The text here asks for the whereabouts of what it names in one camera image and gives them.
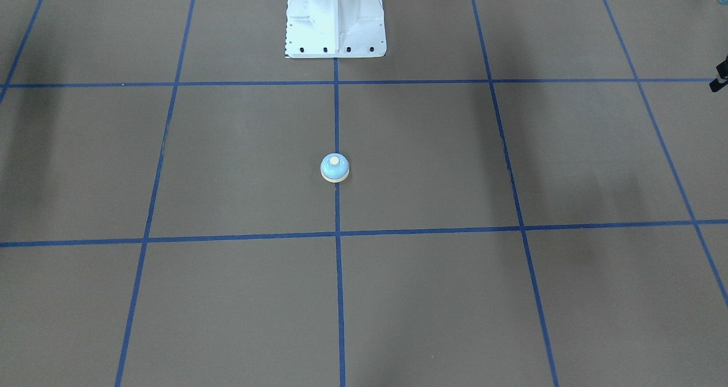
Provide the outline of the blue and cream bell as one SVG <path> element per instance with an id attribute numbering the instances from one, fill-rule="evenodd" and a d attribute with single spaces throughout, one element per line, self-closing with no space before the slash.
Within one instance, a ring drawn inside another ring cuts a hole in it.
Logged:
<path id="1" fill-rule="evenodd" d="M 323 179 L 333 184 L 343 182 L 349 176 L 349 172 L 348 159 L 338 152 L 328 154 L 320 163 L 320 174 Z"/>

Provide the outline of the brown paper table cover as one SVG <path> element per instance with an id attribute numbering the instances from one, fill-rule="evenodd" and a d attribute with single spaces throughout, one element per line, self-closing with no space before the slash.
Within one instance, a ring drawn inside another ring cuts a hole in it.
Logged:
<path id="1" fill-rule="evenodd" d="M 2 0 L 3 386 L 726 385 L 726 6 L 286 3 Z"/>

